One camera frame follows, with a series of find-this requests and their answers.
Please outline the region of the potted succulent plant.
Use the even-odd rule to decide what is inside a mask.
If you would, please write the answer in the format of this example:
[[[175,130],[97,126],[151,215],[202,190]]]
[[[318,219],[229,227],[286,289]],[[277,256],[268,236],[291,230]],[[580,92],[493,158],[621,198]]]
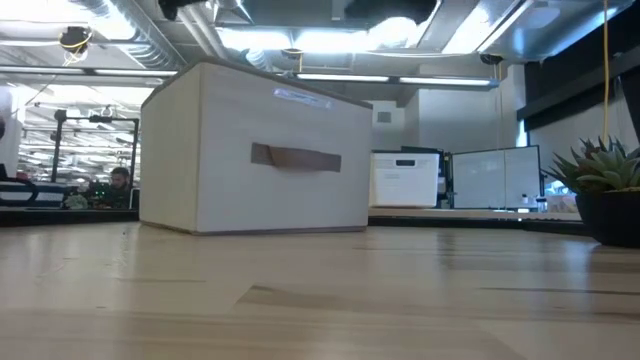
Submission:
[[[640,147],[617,139],[582,142],[570,160],[554,154],[544,173],[575,194],[591,237],[605,246],[640,249]]]

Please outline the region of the long ceiling light tube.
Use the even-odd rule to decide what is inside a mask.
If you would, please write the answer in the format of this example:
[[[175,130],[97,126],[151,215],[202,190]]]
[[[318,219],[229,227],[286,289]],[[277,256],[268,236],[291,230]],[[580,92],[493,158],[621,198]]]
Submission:
[[[372,76],[372,75],[345,75],[345,74],[312,74],[299,73],[296,78],[309,81],[336,81],[336,82],[369,82],[369,83],[387,83],[390,80],[388,76]]]
[[[174,70],[148,69],[111,69],[77,67],[38,67],[0,65],[1,74],[61,75],[61,76],[98,76],[98,77],[140,77],[169,78],[177,74]]]
[[[490,79],[468,79],[468,78],[429,78],[429,77],[399,77],[398,81],[403,84],[415,85],[442,85],[442,86],[492,86]]]

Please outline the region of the black metal stand frame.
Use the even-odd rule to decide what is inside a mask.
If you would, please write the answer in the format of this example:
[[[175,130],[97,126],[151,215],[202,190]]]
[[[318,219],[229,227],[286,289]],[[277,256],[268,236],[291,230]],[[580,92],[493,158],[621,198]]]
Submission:
[[[139,118],[117,118],[113,116],[105,116],[105,115],[90,115],[90,116],[79,116],[79,117],[69,117],[67,115],[66,110],[57,110],[54,113],[54,120],[57,123],[56,129],[54,131],[54,155],[52,160],[52,170],[50,181],[55,183],[58,177],[58,166],[59,166],[59,158],[61,151],[61,141],[62,141],[62,130],[63,125],[68,120],[79,120],[79,121],[88,121],[89,123],[94,124],[110,124],[113,122],[131,122],[134,125],[132,130],[133,134],[133,143],[132,143],[132,153],[131,153],[131,162],[129,169],[129,180],[130,183],[133,183],[136,165],[137,165],[137,154],[138,154],[138,142],[139,142],[139,132],[140,132],[140,119]]]

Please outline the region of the black metal table frame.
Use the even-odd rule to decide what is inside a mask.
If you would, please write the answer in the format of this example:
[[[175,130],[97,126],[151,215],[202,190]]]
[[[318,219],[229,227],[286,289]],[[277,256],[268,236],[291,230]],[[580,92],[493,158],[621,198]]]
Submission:
[[[76,225],[115,222],[136,222],[139,214],[134,210],[46,210],[0,209],[0,228]],[[374,215],[369,226],[407,228],[469,228],[509,229],[552,234],[588,236],[581,221],[489,219],[489,218],[436,218],[409,215]]]

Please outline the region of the white plastic bin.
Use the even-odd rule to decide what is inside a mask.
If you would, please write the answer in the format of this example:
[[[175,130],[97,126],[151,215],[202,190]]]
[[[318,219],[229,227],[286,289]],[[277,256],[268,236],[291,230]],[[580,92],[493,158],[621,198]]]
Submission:
[[[439,160],[437,153],[372,153],[369,206],[434,208]]]

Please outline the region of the person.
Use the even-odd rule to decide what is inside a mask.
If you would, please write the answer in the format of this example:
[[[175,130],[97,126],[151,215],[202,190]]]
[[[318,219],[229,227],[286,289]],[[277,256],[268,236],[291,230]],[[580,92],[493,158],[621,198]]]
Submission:
[[[116,167],[110,173],[110,183],[96,191],[94,206],[103,209],[128,209],[131,195],[130,172]]]

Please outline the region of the cardboard box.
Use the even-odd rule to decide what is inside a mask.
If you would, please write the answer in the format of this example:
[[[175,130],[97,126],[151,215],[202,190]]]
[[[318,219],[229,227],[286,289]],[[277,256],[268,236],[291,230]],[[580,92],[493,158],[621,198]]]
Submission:
[[[360,231],[371,104],[222,59],[141,107],[140,220],[213,235]]]

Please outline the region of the navy and white bin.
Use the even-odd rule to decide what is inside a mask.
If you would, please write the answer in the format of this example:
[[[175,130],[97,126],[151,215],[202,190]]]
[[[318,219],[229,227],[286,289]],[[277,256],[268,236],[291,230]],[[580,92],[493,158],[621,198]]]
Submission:
[[[0,207],[51,208],[62,206],[68,187],[64,184],[35,182],[32,186],[0,182]]]

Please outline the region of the white divider panel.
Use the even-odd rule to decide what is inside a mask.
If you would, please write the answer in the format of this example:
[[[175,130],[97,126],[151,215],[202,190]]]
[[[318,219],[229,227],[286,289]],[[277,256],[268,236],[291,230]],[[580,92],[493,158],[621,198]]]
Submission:
[[[452,155],[454,209],[534,209],[543,186],[538,146]]]

